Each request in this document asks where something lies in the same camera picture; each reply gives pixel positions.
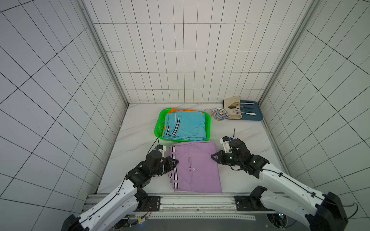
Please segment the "orange pants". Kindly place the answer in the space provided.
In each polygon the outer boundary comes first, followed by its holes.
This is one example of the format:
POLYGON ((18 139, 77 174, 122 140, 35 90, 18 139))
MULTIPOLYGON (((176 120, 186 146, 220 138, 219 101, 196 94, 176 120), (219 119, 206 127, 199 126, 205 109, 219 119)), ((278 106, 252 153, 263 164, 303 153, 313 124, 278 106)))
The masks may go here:
POLYGON ((192 111, 189 109, 179 109, 179 108, 171 108, 168 113, 177 112, 177 111, 192 111))

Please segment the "teal striped pants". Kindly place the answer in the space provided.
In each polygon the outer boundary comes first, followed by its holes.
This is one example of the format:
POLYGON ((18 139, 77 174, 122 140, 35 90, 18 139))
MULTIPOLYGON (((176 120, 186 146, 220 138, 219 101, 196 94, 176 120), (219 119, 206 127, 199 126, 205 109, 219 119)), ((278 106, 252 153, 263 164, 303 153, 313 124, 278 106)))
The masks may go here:
POLYGON ((164 119, 162 137, 184 141, 205 141, 205 114, 198 111, 169 112, 164 119))

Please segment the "purple pants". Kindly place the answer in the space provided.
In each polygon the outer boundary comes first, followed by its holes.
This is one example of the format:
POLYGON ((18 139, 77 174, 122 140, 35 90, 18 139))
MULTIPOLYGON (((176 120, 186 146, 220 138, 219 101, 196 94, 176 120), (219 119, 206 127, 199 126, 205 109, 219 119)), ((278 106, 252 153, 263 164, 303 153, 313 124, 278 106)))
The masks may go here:
POLYGON ((212 141, 173 145, 167 156, 179 163, 168 175, 175 192, 221 193, 218 164, 211 159, 217 147, 212 141))

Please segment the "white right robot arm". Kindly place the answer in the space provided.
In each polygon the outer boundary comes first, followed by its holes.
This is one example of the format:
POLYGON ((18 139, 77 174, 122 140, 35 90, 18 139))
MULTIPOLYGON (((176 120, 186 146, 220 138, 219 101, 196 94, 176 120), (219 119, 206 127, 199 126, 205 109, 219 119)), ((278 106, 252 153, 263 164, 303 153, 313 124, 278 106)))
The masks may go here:
POLYGON ((257 186, 249 196, 235 196, 238 210, 274 210, 302 223, 312 231, 343 231, 349 223, 341 199, 334 193, 324 194, 283 173, 267 159, 250 153, 240 139, 224 137, 224 149, 211 155, 218 164, 234 167, 280 189, 278 195, 257 186))

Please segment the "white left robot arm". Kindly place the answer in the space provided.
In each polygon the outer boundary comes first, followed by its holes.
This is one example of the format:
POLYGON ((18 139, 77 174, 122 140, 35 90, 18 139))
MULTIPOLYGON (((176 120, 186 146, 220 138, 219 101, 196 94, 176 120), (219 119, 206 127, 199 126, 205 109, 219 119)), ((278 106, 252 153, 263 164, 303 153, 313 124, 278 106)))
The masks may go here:
POLYGON ((151 178, 171 172, 179 161, 164 157, 163 152, 152 150, 124 177, 122 183, 88 211, 78 217, 70 215, 63 222, 63 231, 108 231, 123 217, 147 204, 147 193, 143 190, 151 178))

